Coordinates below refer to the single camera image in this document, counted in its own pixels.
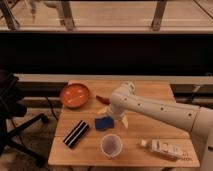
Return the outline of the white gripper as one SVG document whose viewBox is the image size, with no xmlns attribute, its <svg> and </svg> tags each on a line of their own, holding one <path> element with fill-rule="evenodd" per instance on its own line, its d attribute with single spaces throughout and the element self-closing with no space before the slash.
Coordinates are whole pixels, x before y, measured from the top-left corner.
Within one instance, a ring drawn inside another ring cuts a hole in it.
<svg viewBox="0 0 213 171">
<path fill-rule="evenodd" d="M 109 105 L 108 107 L 103 107 L 98 111 L 98 114 L 105 114 L 107 113 L 113 119 L 121 120 L 124 127 L 128 129 L 128 118 L 124 113 L 122 108 L 119 108 L 115 105 Z"/>
</svg>

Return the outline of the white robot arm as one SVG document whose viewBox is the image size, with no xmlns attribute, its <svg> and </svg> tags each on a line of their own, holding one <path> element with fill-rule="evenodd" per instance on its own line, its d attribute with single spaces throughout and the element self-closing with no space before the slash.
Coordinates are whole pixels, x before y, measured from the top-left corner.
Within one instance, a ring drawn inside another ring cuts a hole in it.
<svg viewBox="0 0 213 171">
<path fill-rule="evenodd" d="M 105 114 L 122 120 L 133 111 L 199 136 L 205 149 L 199 171 L 213 171 L 213 109 L 137 96 L 133 82 L 123 82 L 108 98 Z"/>
</svg>

